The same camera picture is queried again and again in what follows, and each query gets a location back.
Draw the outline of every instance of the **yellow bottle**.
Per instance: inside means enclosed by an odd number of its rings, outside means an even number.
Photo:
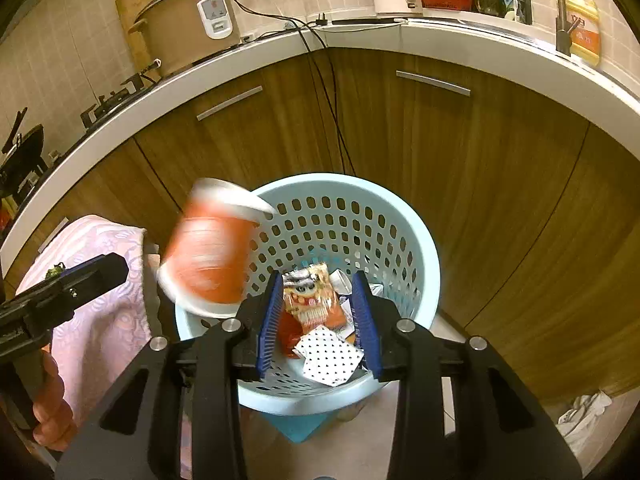
[[[591,66],[600,63],[600,13],[594,0],[566,0],[569,25],[576,19],[578,26],[571,33],[571,53],[580,56]]]

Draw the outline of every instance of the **light blue plastic basket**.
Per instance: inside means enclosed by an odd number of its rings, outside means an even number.
[[[424,223],[402,199],[366,180],[333,173],[284,178],[254,193],[278,214],[265,218],[252,240],[247,294],[260,294],[273,269],[326,262],[330,272],[364,270],[369,283],[384,285],[384,296],[403,317],[430,327],[440,293],[438,255]],[[181,308],[175,317],[181,339],[206,330],[202,318]],[[302,367],[302,360],[277,353],[262,382],[238,383],[240,403],[274,415],[311,415],[358,402],[382,386],[358,370],[332,388],[305,379]]]

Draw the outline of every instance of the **finger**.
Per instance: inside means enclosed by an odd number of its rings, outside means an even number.
[[[51,376],[58,374],[58,363],[50,353],[45,351],[42,351],[42,367],[44,371]]]
[[[33,430],[35,441],[41,446],[49,446],[58,441],[68,430],[73,422],[74,414],[66,402],[60,405],[60,409],[47,421]]]
[[[73,422],[68,428],[66,428],[65,434],[59,440],[55,441],[53,444],[49,444],[47,447],[54,451],[64,451],[77,433],[78,427]]]
[[[62,377],[59,375],[48,376],[33,401],[33,415],[38,419],[38,422],[45,422],[56,413],[62,404],[64,395],[65,383],[62,381]]]

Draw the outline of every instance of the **silver bolt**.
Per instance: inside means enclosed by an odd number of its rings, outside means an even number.
[[[225,332],[235,332],[236,330],[240,330],[241,326],[242,323],[240,323],[240,320],[235,317],[230,317],[222,322],[222,330]]]
[[[396,328],[404,333],[413,332],[415,330],[415,323],[410,319],[401,319],[396,323]]]
[[[166,338],[159,335],[151,340],[149,346],[151,346],[151,349],[154,352],[159,352],[161,350],[164,350],[168,344],[169,342],[166,340]]]
[[[486,348],[486,341],[479,335],[475,335],[469,340],[469,346],[474,350],[484,350]]]

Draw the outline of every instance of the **faucet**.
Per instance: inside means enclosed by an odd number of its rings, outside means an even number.
[[[558,0],[558,16],[556,17],[556,50],[571,55],[571,33],[580,23],[580,18],[575,18],[574,22],[569,25],[566,19],[566,0]]]

